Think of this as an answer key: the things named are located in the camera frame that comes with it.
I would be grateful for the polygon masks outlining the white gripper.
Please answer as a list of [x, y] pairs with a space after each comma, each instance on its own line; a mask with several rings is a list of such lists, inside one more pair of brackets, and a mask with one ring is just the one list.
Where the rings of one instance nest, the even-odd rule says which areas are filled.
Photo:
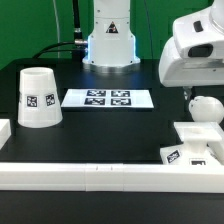
[[171, 37], [163, 49], [158, 74], [165, 87], [194, 87], [224, 85], [222, 59], [183, 59]]

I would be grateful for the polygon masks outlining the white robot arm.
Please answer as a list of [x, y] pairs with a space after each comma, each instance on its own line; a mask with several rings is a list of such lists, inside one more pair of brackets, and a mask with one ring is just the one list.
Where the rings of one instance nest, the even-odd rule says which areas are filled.
[[[94, 28], [84, 67], [120, 72], [140, 63], [130, 30], [130, 0], [93, 0]], [[158, 67], [166, 87], [224, 85], [224, 0], [173, 22]]]

